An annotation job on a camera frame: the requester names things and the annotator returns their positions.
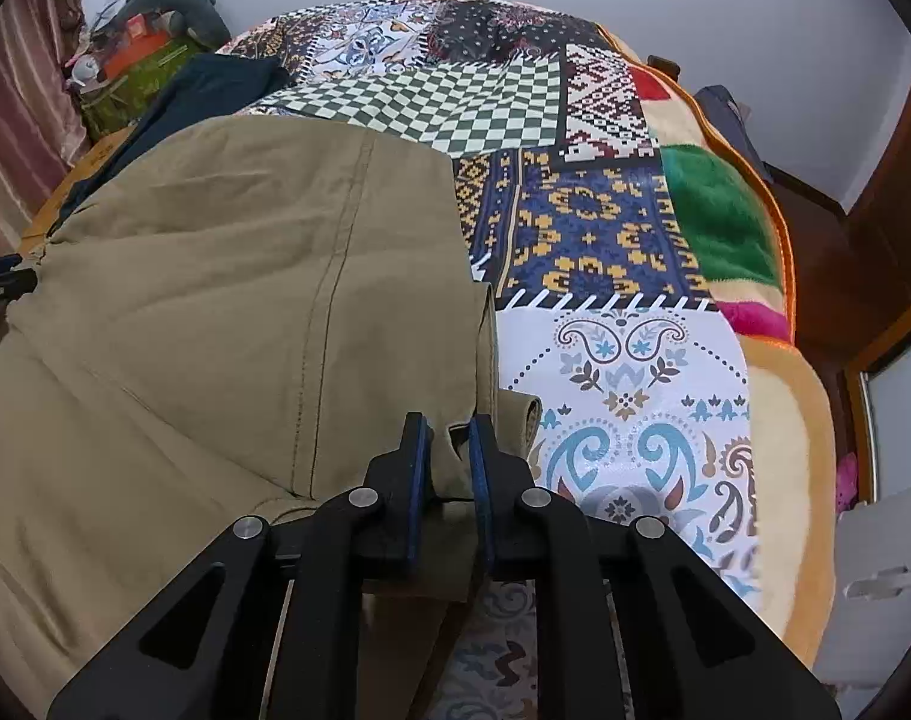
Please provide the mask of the dark navy folded garment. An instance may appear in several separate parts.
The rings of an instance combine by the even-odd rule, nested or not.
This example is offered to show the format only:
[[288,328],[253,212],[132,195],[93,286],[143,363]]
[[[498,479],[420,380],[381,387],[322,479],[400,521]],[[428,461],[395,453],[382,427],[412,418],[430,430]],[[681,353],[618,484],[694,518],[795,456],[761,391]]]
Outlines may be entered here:
[[288,85],[280,60],[197,54],[159,91],[135,128],[91,177],[74,184],[47,234],[53,234],[88,197],[170,135],[199,122],[236,114]]

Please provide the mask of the brown cardboard box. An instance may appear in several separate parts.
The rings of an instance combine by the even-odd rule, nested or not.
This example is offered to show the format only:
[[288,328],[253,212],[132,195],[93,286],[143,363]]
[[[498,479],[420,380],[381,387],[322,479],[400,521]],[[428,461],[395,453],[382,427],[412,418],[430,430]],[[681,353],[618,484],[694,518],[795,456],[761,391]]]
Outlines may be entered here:
[[42,208],[37,211],[34,220],[31,221],[28,229],[21,236],[18,247],[19,255],[26,257],[34,247],[37,247],[44,240],[47,231],[57,220],[58,211],[65,203],[74,184],[84,181],[91,177],[92,174],[96,174],[101,169],[101,166],[114,154],[114,151],[119,148],[120,143],[127,140],[132,130],[133,125],[120,128],[117,132],[101,138],[96,145],[92,145],[88,153],[78,161],[78,164],[70,169],[67,177],[57,185],[57,188],[46,200],[46,203],[42,205]]

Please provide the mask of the white plastic chair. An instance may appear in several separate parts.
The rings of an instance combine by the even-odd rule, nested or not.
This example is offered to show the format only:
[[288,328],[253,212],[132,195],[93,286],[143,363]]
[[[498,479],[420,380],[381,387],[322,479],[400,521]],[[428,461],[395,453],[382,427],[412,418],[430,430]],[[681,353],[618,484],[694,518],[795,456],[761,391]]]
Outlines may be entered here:
[[835,572],[814,673],[835,686],[878,688],[911,645],[911,488],[840,517]]

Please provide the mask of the khaki cargo pants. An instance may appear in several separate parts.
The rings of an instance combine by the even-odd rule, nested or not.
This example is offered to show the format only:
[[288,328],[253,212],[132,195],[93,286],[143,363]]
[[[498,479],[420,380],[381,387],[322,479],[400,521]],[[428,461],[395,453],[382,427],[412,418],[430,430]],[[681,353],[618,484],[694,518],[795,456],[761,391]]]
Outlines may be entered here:
[[306,517],[433,431],[442,517],[376,603],[418,655],[470,592],[467,426],[526,452],[452,161],[232,115],[166,138],[42,250],[0,335],[0,678],[32,715],[236,518]]

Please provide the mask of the patchwork patterned bedsheet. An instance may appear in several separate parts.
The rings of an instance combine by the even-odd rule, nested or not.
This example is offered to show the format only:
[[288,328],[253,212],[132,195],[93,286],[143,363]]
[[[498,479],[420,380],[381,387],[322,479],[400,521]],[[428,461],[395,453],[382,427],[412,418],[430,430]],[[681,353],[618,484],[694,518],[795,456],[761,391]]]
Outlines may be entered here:
[[659,518],[758,605],[747,365],[673,210],[645,82],[600,29],[499,0],[366,0],[275,16],[229,52],[288,71],[260,114],[451,158],[499,382],[542,405],[535,483],[615,525]]

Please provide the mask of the green patterned bag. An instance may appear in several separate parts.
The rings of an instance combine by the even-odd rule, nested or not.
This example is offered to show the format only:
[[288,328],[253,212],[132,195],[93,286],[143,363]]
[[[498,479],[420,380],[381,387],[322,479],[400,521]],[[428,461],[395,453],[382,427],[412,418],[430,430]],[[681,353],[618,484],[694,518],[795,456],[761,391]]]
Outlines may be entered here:
[[138,121],[172,76],[205,48],[192,37],[150,37],[107,62],[106,78],[76,93],[86,132],[93,142]]

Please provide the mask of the orange box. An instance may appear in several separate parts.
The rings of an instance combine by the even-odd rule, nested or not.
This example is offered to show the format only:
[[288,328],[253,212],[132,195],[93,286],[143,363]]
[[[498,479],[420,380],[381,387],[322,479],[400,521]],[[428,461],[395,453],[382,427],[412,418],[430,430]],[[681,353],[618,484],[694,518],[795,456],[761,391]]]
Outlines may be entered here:
[[99,64],[99,78],[110,82],[169,43],[161,15],[150,11],[130,16],[120,28],[99,29],[91,36],[89,52]]

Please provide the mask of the striped maroon curtain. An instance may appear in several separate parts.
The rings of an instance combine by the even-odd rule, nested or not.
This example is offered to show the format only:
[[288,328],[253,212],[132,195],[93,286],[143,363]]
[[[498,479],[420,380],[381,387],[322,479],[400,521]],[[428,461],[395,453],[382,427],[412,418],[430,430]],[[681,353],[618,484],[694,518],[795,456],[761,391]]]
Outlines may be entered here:
[[63,80],[85,26],[81,0],[0,4],[0,255],[88,149]]

